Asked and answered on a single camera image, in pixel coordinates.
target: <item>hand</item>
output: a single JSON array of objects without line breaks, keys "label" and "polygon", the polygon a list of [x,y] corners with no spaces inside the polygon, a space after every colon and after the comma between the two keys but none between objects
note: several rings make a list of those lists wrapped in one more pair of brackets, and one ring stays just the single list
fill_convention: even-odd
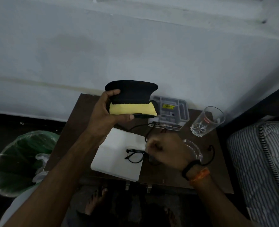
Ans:
[{"label": "hand", "polygon": [[195,160],[181,138],[173,133],[152,136],[146,144],[145,151],[158,161],[180,171]]},{"label": "hand", "polygon": [[107,134],[118,122],[128,122],[134,119],[132,114],[110,115],[106,109],[106,103],[112,95],[118,95],[119,89],[103,92],[94,106],[86,132],[89,133],[100,145],[104,142]]}]

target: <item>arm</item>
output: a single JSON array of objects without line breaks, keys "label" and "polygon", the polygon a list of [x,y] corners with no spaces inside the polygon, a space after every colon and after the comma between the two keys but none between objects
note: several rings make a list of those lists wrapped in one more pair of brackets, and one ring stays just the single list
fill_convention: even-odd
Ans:
[{"label": "arm", "polygon": [[120,90],[104,92],[96,103],[87,129],[59,163],[48,173],[39,187],[4,225],[60,226],[75,191],[88,154],[98,148],[117,122],[127,122],[133,115],[109,115],[106,102]]},{"label": "arm", "polygon": [[[182,171],[192,159],[189,149],[177,134],[159,134],[151,137],[146,152],[160,162]],[[203,169],[193,166],[186,174],[188,179],[195,177]],[[210,215],[213,226],[236,227],[253,226],[217,187],[210,175],[193,184],[198,196]]]}]

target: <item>orange thread bracelet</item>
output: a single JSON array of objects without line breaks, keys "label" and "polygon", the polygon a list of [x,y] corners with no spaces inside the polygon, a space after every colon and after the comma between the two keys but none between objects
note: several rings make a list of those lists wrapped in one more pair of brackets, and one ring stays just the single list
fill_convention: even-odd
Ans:
[{"label": "orange thread bracelet", "polygon": [[205,167],[193,179],[190,180],[190,185],[194,184],[195,182],[199,181],[200,179],[205,178],[209,174],[210,174],[209,169]]}]

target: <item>green plastic bin liner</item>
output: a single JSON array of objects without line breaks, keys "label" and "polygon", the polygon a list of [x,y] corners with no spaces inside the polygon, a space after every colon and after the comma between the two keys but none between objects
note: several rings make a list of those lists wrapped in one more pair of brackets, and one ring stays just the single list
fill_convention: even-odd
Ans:
[{"label": "green plastic bin liner", "polygon": [[17,197],[34,186],[32,179],[42,166],[35,156],[51,154],[58,138],[59,135],[49,131],[32,131],[7,145],[0,153],[0,194]]}]

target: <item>glass ashtray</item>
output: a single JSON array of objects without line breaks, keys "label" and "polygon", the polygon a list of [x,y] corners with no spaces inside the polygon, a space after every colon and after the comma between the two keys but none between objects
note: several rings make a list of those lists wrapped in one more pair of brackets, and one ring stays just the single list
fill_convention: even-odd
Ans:
[{"label": "glass ashtray", "polygon": [[188,139],[184,139],[183,142],[189,148],[189,150],[190,150],[191,154],[193,155],[193,157],[195,159],[197,159],[197,160],[200,160],[200,162],[202,162],[202,153],[200,152],[198,146],[195,145],[195,143],[191,142]]}]

